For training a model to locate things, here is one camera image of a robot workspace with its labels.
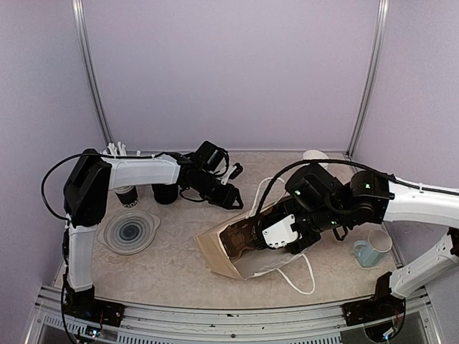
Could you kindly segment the brown cardboard cup carrier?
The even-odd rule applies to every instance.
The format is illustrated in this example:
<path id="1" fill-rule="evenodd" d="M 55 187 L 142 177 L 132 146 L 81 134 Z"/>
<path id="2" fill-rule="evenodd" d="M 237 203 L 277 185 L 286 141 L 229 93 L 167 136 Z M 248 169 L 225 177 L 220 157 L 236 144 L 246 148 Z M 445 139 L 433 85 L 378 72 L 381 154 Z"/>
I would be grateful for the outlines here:
<path id="1" fill-rule="evenodd" d="M 265 216 L 259 214 L 236 221 L 219 234 L 220 241 L 231 261 L 240 259 L 246 251 L 267 249 L 268 246 L 262 237 L 264 223 Z"/>

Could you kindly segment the brown paper takeout bag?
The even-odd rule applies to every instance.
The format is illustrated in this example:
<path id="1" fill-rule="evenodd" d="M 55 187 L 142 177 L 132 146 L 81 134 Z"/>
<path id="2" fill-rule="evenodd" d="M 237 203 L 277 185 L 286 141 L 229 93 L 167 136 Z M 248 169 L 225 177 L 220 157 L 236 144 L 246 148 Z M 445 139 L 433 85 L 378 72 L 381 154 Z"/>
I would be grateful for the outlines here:
<path id="1" fill-rule="evenodd" d="M 285 250 L 284 241 L 279 236 L 272 235 L 269 229 L 266 232 L 269 240 L 275 240 L 273 247 L 262 248 L 262 241 L 252 236 L 261 188 L 262 185 L 259 184 L 249 211 L 196 235 L 194 241 L 204 255 L 211 272 L 215 274 L 245 281 L 276 271 L 296 292 L 312 295 L 316 291 L 316 279 L 305 249 L 296 254 L 289 253 Z M 312 281 L 309 291 L 298 288 L 282 270 L 285 265 L 297 259 L 304 259 L 306 262 Z"/>

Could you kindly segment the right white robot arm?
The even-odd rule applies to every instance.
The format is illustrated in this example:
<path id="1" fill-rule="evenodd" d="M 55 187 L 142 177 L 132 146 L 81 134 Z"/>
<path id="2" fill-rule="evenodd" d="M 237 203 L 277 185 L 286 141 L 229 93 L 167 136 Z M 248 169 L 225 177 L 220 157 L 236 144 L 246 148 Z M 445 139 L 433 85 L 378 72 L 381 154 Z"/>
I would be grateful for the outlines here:
<path id="1" fill-rule="evenodd" d="M 324 231 L 345 232 L 371 223 L 413 221 L 448 228 L 441 240 L 413 262 L 378 278 L 367 312 L 381 318 L 445 270 L 458 263 L 458 191 L 423 186 L 359 165 L 348 183 L 332 176 L 321 160 L 299 161 L 285 184 L 288 196 L 262 212 L 265 203 L 249 213 L 254 220 L 252 243 L 257 250 L 287 249 L 299 254 Z"/>

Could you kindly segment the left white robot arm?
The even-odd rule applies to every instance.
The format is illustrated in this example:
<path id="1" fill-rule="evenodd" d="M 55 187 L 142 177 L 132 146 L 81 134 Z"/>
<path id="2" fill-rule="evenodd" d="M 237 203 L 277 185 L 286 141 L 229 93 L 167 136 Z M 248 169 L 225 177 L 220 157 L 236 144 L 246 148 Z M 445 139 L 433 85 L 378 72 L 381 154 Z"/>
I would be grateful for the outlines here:
<path id="1" fill-rule="evenodd" d="M 201 199 L 227 210 L 242 209 L 239 189 L 231 181 L 243 171 L 231 163 L 229 153 L 209 141 L 186 154 L 162 152 L 127 156 L 102 154 L 93 148 L 79 156 L 64 189 L 64 209 L 69 229 L 68 277 L 76 292 L 71 304 L 84 318 L 100 312 L 92 289 L 93 242 L 105 217 L 108 194 L 117 188 L 151 185 L 159 204 L 175 202 L 182 191 L 193 189 Z"/>

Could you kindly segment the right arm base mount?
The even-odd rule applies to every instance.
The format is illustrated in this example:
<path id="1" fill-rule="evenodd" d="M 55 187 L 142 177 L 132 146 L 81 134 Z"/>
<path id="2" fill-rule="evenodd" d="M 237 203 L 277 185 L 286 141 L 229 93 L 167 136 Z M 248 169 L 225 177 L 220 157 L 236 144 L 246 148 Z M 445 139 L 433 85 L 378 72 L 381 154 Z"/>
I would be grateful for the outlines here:
<path id="1" fill-rule="evenodd" d="M 391 276 L 392 273 L 387 272 L 377 279 L 375 292 L 370 298 L 346 302 L 341 306 L 347 326 L 370 323 L 405 312 L 405 299 L 399 299 L 391 294 Z"/>

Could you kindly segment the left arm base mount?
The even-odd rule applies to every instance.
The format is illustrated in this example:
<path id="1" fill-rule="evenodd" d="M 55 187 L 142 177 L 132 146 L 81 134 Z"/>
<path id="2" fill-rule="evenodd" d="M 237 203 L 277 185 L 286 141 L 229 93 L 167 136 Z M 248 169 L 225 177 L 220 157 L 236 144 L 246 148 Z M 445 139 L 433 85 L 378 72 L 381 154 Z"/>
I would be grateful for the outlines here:
<path id="1" fill-rule="evenodd" d="M 63 302 L 65 315 L 100 325 L 120 327 L 125 305 L 97 299 L 94 287 L 82 292 L 76 292 L 65 283 L 63 290 L 65 291 Z"/>

